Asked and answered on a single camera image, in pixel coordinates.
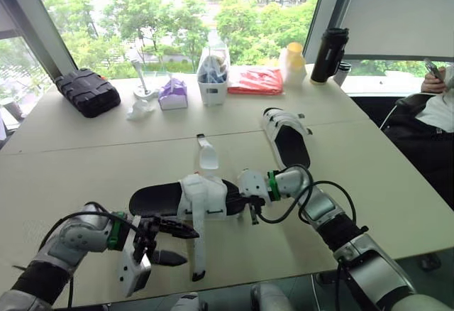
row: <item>window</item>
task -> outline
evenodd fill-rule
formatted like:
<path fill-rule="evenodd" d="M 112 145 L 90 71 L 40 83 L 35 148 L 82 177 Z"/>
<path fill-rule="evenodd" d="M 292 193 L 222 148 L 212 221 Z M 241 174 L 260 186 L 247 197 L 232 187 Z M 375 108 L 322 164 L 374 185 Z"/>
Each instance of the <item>window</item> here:
<path fill-rule="evenodd" d="M 423 61 L 346 60 L 352 65 L 342 89 L 349 94 L 383 94 L 406 96 L 421 91 L 428 72 Z M 452 65 L 433 62 L 437 67 Z"/>
<path fill-rule="evenodd" d="M 0 106 L 7 129 L 19 126 L 51 84 L 24 39 L 0 40 Z"/>
<path fill-rule="evenodd" d="M 209 38 L 234 65 L 276 63 L 305 42 L 317 0 L 42 0 L 75 62 L 110 79 L 165 67 L 195 72 Z"/>

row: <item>purple tissue box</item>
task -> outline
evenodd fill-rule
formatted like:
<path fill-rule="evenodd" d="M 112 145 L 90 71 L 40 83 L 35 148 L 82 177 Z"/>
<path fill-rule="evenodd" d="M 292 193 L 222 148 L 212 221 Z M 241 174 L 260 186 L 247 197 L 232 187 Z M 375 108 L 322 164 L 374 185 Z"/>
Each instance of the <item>purple tissue box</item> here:
<path fill-rule="evenodd" d="M 161 110 L 187 108 L 186 84 L 181 80 L 172 78 L 161 88 L 157 100 Z"/>

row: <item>white container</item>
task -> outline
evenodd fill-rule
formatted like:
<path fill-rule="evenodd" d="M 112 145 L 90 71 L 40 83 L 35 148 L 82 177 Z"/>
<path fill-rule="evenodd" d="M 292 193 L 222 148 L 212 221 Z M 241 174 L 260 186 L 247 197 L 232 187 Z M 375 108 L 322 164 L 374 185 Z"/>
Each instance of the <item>white container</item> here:
<path fill-rule="evenodd" d="M 281 51 L 279 56 L 279 68 L 282 73 L 284 86 L 302 84 L 306 77 L 306 61 L 302 55 L 303 45 L 290 43 Z"/>
<path fill-rule="evenodd" d="M 223 104 L 227 96 L 230 55 L 226 45 L 204 48 L 197 70 L 201 100 L 208 107 Z"/>
<path fill-rule="evenodd" d="M 352 65 L 348 62 L 340 62 L 339 68 L 337 73 L 333 76 L 334 81 L 339 85 L 342 86 L 343 82 L 345 81 L 348 73 L 352 70 Z"/>
<path fill-rule="evenodd" d="M 222 84 L 199 82 L 201 100 L 208 107 L 224 104 L 227 96 L 227 81 Z"/>

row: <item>person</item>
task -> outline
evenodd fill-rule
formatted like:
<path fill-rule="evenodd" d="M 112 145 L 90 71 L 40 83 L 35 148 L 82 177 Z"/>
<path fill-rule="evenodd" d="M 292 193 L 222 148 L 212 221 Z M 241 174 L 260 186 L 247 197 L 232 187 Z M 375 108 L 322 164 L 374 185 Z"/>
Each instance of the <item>person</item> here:
<path fill-rule="evenodd" d="M 426 74 L 421 104 L 396 110 L 383 132 L 454 210 L 454 66 L 441 67 L 442 79 Z"/>

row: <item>hand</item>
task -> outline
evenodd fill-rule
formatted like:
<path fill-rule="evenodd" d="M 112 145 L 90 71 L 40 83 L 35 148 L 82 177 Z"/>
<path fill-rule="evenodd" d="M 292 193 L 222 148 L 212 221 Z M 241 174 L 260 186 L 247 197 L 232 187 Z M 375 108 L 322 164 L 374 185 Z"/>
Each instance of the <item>hand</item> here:
<path fill-rule="evenodd" d="M 441 77 L 444 78 L 446 75 L 446 69 L 444 67 L 440 67 L 438 71 L 440 71 Z M 435 78 L 435 76 L 431 73 L 426 74 L 423 84 L 421 85 L 421 92 L 442 93 L 446 90 L 447 87 L 445 82 Z"/>

